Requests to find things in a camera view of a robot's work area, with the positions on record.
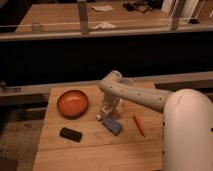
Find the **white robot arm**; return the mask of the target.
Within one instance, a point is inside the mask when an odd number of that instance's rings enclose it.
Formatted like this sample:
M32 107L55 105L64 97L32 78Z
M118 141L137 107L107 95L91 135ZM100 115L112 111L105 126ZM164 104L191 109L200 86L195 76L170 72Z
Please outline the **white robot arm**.
M213 103L205 94L135 87L116 70L99 88L110 109L122 98L163 114L162 171L213 171Z

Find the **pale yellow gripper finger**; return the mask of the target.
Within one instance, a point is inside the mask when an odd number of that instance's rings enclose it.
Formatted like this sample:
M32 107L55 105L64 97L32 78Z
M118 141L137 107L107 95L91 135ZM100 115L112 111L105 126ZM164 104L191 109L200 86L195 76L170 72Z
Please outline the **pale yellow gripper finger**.
M122 112L123 112L123 108L122 107L117 107L113 113L113 117L115 119L120 119L122 117Z

